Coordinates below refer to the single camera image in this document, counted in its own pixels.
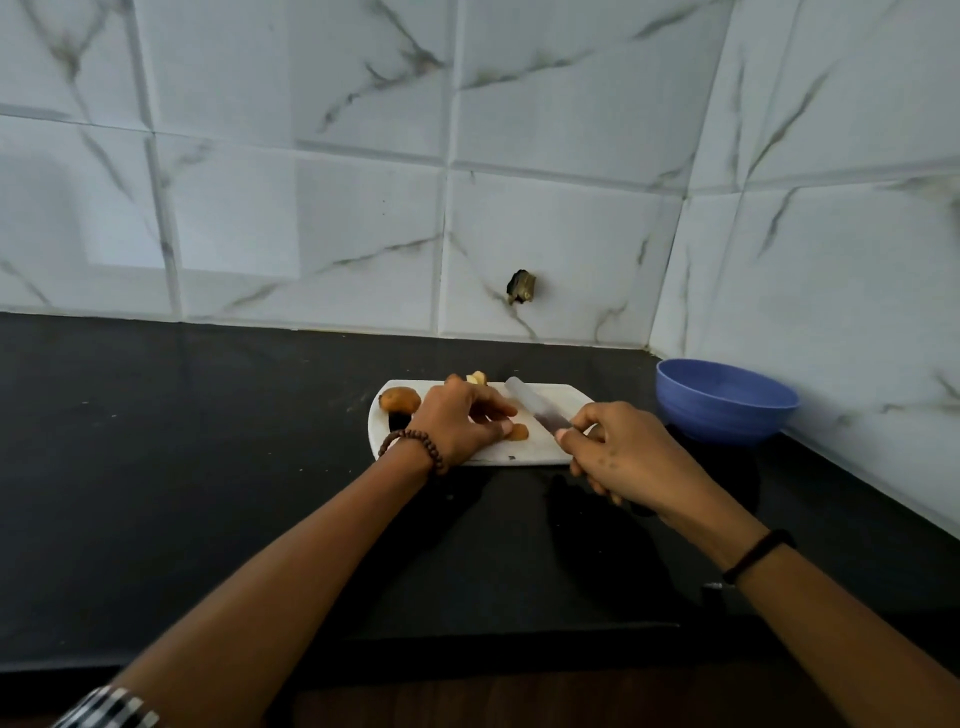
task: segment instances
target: bowl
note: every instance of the bowl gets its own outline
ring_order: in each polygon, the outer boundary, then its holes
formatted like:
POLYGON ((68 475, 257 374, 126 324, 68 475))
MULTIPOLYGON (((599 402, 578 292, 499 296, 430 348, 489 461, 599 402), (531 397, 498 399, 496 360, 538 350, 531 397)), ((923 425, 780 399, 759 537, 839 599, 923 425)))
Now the bowl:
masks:
POLYGON ((756 445, 777 434, 799 395, 768 376, 703 359, 657 365, 657 400, 683 434, 717 445, 756 445))

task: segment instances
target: backsplash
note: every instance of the backsplash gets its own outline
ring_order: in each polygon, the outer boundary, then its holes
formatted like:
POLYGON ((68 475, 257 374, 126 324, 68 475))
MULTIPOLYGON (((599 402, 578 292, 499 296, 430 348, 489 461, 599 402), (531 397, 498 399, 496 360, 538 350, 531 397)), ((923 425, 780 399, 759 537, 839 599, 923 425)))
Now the backsplash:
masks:
POLYGON ((650 345, 793 385, 793 434, 960 536, 958 27, 736 4, 650 345))
POLYGON ((644 346, 732 7, 4 0, 0 307, 644 346))

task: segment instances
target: wooden bead bracelet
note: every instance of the wooden bead bracelet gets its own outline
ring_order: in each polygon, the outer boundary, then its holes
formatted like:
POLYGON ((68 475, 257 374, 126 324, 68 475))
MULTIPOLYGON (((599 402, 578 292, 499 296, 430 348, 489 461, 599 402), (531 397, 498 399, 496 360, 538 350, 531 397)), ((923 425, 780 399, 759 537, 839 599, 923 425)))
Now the wooden bead bracelet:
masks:
POLYGON ((401 438, 408 440, 420 440, 423 443, 423 446, 426 448, 427 454, 433 459, 434 473, 442 475, 446 472, 446 468, 444 467, 444 457, 440 455, 440 451, 437 450, 437 446, 433 444, 433 441, 426 432, 418 429, 395 429, 393 432, 387 435, 387 439, 383 441, 383 445, 380 446, 380 452, 377 454, 377 457, 383 457, 383 453, 385 453, 387 448, 393 444, 394 440, 399 440, 401 438))

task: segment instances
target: cutting board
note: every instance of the cutting board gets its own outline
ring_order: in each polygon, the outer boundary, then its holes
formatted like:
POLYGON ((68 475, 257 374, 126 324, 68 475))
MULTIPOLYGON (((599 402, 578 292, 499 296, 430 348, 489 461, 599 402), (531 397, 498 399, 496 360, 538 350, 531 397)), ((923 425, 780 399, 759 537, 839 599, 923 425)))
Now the cutting board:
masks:
MULTIPOLYGON (((376 393, 370 405, 370 415, 367 418, 367 432, 370 435, 370 448, 373 457, 380 451, 384 438, 390 434, 390 425, 387 413, 380 409, 377 400, 380 394, 391 387, 410 387, 424 397, 430 387, 443 384, 441 381, 428 379, 391 379, 376 393)), ((553 435, 546 431, 527 410, 514 400, 506 385, 502 381, 491 382, 493 389, 511 400, 518 410, 516 417, 510 418, 515 423, 523 423, 530 429, 530 437, 523 442, 500 442, 477 452, 464 465, 566 465, 570 462, 567 455, 553 439, 553 435)), ((568 420, 577 414, 577 411, 591 402, 587 395, 569 384, 530 384, 534 391, 547 398, 560 410, 568 420)))

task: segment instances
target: striped sleeve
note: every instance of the striped sleeve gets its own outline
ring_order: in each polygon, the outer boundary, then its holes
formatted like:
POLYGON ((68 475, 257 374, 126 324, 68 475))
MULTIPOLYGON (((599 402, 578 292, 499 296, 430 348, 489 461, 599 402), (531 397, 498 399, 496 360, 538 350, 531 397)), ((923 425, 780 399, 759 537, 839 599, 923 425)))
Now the striped sleeve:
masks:
POLYGON ((77 703, 54 728, 153 728, 158 720, 136 695, 107 685, 77 703))

